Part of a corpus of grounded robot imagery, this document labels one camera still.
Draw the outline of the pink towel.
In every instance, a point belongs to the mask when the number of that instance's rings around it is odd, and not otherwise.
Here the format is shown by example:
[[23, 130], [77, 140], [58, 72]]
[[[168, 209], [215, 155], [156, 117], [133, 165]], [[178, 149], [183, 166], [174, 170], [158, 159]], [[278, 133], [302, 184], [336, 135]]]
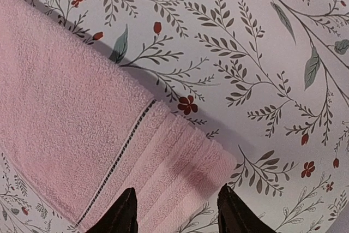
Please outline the pink towel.
[[2, 227], [86, 232], [135, 188], [138, 232], [173, 231], [231, 154], [23, 0], [1, 0]]

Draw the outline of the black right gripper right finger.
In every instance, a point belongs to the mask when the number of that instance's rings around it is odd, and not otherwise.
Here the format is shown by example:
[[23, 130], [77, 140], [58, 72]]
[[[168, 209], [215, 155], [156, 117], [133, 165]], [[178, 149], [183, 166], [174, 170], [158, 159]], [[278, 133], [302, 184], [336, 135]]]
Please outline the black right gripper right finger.
[[275, 233], [227, 183], [219, 191], [217, 206], [220, 233]]

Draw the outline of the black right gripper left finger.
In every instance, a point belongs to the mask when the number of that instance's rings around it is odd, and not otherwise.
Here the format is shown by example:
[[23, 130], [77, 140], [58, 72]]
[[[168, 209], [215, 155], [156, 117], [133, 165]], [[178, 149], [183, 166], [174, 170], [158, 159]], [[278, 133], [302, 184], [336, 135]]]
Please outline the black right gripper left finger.
[[127, 188], [86, 233], [138, 233], [135, 188]]

